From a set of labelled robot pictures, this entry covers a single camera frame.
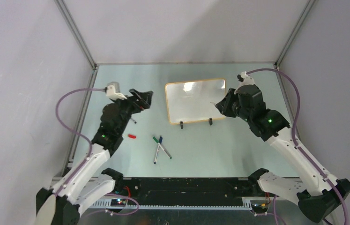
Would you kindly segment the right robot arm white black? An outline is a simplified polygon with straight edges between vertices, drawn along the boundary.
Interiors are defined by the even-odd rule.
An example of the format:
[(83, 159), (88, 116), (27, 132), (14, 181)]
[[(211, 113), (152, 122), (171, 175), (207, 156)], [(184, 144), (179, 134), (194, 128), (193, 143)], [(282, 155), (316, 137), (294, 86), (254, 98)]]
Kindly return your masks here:
[(249, 191), (255, 196), (265, 192), (296, 204), (311, 221), (319, 223), (344, 202), (350, 193), (350, 181), (338, 179), (324, 168), (292, 135), (290, 123), (283, 115), (266, 107), (263, 94), (256, 85), (230, 88), (216, 104), (226, 116), (244, 120), (252, 133), (276, 149), (295, 169), (301, 184), (278, 177), (267, 169), (255, 171)]

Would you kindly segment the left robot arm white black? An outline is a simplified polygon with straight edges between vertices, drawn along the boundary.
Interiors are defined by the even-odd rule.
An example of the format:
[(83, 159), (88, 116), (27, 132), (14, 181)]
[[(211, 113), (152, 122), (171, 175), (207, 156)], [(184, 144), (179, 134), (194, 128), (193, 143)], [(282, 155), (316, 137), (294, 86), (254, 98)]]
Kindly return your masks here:
[(84, 135), (89, 149), (83, 160), (51, 188), (41, 188), (36, 195), (37, 225), (75, 225), (82, 214), (103, 196), (130, 199), (123, 174), (107, 168), (96, 181), (90, 179), (106, 163), (123, 141), (123, 133), (133, 114), (151, 106), (152, 91), (130, 89), (123, 95), (113, 85), (100, 89), (112, 101), (102, 109), (100, 125), (90, 140)]

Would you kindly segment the red marker cap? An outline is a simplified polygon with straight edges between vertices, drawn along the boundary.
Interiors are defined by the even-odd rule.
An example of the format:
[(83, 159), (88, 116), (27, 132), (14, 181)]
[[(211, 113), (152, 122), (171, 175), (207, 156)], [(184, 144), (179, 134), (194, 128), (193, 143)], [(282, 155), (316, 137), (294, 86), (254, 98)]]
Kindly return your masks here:
[(128, 137), (129, 137), (129, 138), (132, 138), (132, 139), (136, 139), (136, 138), (137, 138), (137, 136), (132, 135), (132, 134), (128, 134)]

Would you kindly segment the whiteboard with orange frame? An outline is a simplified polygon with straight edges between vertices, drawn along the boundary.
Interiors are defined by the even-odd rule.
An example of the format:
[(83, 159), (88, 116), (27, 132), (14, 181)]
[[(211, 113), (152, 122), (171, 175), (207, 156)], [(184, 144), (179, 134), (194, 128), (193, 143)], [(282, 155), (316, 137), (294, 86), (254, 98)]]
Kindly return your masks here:
[(211, 78), (165, 85), (169, 123), (172, 125), (224, 119), (210, 102), (218, 103), (226, 95), (226, 80)]

